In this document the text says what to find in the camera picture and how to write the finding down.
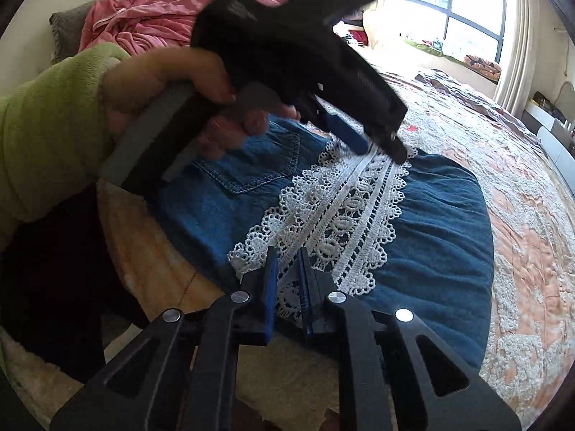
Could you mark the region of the left forearm green sleeve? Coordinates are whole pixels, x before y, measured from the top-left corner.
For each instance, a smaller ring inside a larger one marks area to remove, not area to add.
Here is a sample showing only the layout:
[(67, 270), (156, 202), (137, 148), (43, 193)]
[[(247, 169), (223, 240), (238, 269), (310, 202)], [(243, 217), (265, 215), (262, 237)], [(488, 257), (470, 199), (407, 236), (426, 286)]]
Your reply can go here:
[(96, 178), (113, 146), (100, 83), (127, 58), (115, 44), (98, 44), (2, 97), (1, 243)]

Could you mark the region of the left hand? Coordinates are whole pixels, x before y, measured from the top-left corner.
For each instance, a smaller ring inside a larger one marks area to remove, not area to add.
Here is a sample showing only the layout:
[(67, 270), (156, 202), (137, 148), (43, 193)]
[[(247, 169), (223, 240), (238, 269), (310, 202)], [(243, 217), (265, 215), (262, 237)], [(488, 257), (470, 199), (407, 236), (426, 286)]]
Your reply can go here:
[(241, 148), (248, 138), (265, 133), (270, 115), (300, 119), (294, 106), (275, 100), (227, 114), (236, 95), (223, 61), (213, 52), (185, 47), (153, 49), (110, 63), (101, 78), (100, 96), (116, 141), (149, 108), (162, 107), (164, 112), (154, 117), (164, 119), (190, 101), (187, 121), (196, 133), (191, 149), (206, 159), (220, 159), (227, 151)]

